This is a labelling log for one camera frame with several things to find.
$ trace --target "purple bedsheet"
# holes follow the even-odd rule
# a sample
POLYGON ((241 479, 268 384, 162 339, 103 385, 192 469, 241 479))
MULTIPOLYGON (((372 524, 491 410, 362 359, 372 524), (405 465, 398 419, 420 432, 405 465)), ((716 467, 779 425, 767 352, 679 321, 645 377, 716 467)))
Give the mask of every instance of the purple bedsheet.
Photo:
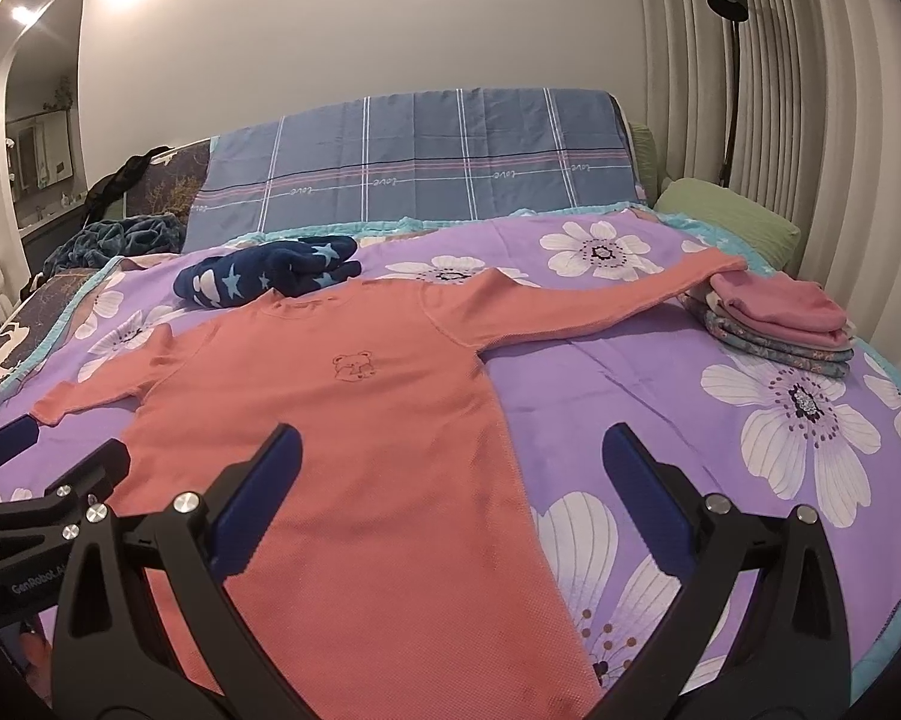
MULTIPOLYGON (((497 266, 522 283, 613 289, 674 265, 700 245, 630 211, 505 218, 358 252, 367 278, 459 282, 497 266)), ((184 331, 213 316, 181 312, 175 274, 221 250, 130 271, 104 291, 87 338, 50 355, 0 408, 0 424, 51 386, 93 375, 95 362, 143 343, 159 322, 184 331)), ((901 409, 893 385, 858 354, 835 382, 730 351, 671 301, 603 333, 487 354, 511 427, 541 546, 583 646, 607 664, 605 686, 634 659, 677 592, 650 559, 601 466, 605 429, 626 421, 650 451, 702 491, 749 512, 798 503, 823 514, 841 576, 856 661, 901 597, 901 409)), ((44 485, 132 419, 133 403, 68 416, 0 469, 0 497, 44 485)), ((713 678, 746 608, 732 596, 692 683, 713 678)))

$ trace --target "bear embroidery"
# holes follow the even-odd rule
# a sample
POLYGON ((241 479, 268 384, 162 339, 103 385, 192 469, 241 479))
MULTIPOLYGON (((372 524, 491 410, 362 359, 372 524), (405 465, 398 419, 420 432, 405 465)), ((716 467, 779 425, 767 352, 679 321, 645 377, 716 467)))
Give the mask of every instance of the bear embroidery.
POLYGON ((333 359, 333 367, 337 370, 337 378, 342 382, 359 382, 361 379, 369 379, 377 372, 370 352, 338 355, 333 359))

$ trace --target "navy star-print clothing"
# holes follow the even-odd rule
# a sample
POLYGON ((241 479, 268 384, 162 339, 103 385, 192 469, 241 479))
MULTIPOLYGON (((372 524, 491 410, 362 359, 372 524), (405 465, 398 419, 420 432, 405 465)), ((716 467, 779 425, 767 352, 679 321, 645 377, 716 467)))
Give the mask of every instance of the navy star-print clothing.
POLYGON ((346 235, 274 241, 220 257, 207 257, 180 271, 173 291, 203 308, 232 308, 259 298, 271 287, 299 298, 360 275, 351 257, 357 242, 346 235))

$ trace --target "floor lamp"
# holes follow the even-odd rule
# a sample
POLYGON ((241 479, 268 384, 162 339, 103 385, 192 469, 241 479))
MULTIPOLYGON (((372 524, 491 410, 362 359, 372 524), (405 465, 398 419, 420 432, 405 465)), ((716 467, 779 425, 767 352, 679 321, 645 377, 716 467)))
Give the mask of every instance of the floor lamp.
POLYGON ((731 181, 731 164, 734 162, 734 146, 737 143, 737 109, 740 106, 740 23, 748 17, 747 0, 707 0, 711 10, 731 23, 731 52, 734 60, 734 101, 731 108, 731 125, 727 133, 727 149, 724 165, 717 183, 725 187, 731 181))

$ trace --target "black bag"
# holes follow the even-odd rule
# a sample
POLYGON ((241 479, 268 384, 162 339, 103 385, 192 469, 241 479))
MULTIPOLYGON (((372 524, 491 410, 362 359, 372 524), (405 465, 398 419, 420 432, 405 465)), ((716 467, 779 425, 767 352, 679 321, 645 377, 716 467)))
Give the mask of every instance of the black bag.
POLYGON ((149 161, 164 151, 170 151, 170 146, 158 146, 151 148, 143 156, 132 156, 120 170, 104 176, 94 184, 83 204, 83 226, 92 221, 100 221, 110 204, 123 197, 125 191, 144 177, 149 161))

